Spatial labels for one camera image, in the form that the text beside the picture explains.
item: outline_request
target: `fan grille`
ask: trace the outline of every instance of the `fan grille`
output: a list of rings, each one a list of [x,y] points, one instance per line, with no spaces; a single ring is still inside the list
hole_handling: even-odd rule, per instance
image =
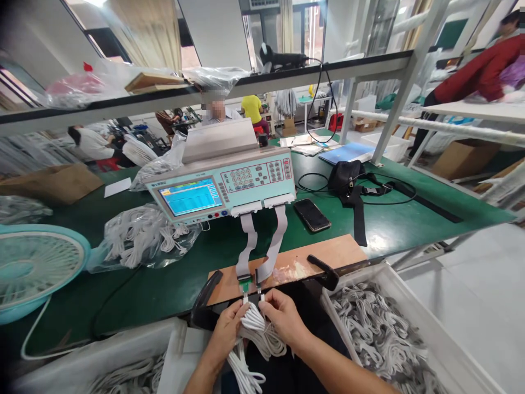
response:
[[[1,234],[0,310],[60,288],[82,269],[84,256],[81,244],[62,234]]]

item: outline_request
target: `red stool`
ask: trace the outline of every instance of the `red stool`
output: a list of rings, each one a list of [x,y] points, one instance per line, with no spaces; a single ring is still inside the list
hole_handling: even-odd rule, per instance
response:
[[[103,159],[103,160],[96,160],[98,168],[102,172],[106,172],[106,167],[109,167],[110,170],[118,171],[120,168],[117,165],[117,158],[109,158],[109,159]]]
[[[330,123],[328,124],[328,130],[334,132],[334,131],[341,131],[341,128],[343,127],[343,114],[337,113],[336,115],[332,115],[330,118]]]

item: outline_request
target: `black hair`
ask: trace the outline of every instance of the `black hair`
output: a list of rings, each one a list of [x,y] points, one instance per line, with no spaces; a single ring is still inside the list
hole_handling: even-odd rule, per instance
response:
[[[73,126],[69,126],[67,128],[67,133],[69,136],[73,139],[76,146],[80,145],[80,133],[77,129],[75,129]]]
[[[509,23],[514,23],[516,25],[516,28],[519,28],[520,26],[520,10],[514,10],[509,15],[504,17],[501,22],[502,25],[506,25]]]

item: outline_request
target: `yellow shirt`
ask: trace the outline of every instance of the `yellow shirt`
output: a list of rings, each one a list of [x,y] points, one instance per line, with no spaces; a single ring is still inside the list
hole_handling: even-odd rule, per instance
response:
[[[259,112],[263,106],[259,98],[255,95],[246,96],[242,99],[241,107],[244,109],[247,118],[251,118],[252,123],[260,122],[262,117]]]

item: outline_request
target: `white tile floor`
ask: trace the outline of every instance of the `white tile floor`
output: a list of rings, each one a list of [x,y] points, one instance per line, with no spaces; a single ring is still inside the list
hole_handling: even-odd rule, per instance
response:
[[[502,224],[440,257],[432,271],[401,274],[507,394],[525,392],[524,257],[525,230]]]

